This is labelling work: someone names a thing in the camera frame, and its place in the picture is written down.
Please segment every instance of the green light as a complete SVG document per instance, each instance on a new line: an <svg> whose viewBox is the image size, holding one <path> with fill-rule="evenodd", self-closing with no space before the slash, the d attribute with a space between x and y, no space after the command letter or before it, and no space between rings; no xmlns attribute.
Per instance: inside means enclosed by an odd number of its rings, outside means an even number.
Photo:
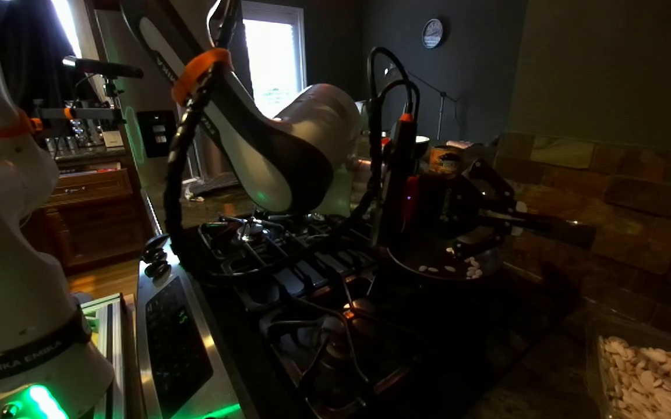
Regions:
<svg viewBox="0 0 671 419"><path fill-rule="evenodd" d="M223 404L214 412L211 412L205 419L223 419L223 416L234 416L236 412L240 412L240 403L234 403L234 404Z"/></svg>
<svg viewBox="0 0 671 419"><path fill-rule="evenodd" d="M48 386L32 384L21 391L8 407L11 419L67 419Z"/></svg>

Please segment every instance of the brick wall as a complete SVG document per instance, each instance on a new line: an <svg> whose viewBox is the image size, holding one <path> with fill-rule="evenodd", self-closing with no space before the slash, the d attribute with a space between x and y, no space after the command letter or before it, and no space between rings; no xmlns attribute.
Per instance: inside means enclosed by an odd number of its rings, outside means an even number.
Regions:
<svg viewBox="0 0 671 419"><path fill-rule="evenodd" d="M530 212L593 225L576 239L514 234L511 265L671 329L671 150L509 132L495 164Z"/></svg>

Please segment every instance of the wall clock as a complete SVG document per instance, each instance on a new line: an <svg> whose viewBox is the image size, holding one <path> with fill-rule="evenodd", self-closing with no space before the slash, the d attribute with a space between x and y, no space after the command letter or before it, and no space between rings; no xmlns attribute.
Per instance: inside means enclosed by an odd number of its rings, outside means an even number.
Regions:
<svg viewBox="0 0 671 419"><path fill-rule="evenodd" d="M446 21L444 18L429 18L424 22L424 49L437 49L446 42L446 34L448 34L448 28L446 28Z"/></svg>

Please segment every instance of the gas stove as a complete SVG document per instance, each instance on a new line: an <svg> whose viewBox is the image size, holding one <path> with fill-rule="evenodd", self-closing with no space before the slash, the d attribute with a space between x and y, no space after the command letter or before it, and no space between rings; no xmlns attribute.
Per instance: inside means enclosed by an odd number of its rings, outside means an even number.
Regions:
<svg viewBox="0 0 671 419"><path fill-rule="evenodd" d="M408 274L342 225L251 213L152 239L135 298L147 416L459 416L502 370L489 318L514 300Z"/></svg>

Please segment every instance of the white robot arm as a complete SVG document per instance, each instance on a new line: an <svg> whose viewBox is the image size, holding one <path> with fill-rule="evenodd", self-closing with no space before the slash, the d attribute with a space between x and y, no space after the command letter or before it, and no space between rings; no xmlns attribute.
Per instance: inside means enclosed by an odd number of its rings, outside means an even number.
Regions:
<svg viewBox="0 0 671 419"><path fill-rule="evenodd" d="M32 388L50 388L63 414L83 416L113 384L59 260L20 228L55 184L56 163L30 137L0 73L0 416L16 416L16 399Z"/></svg>

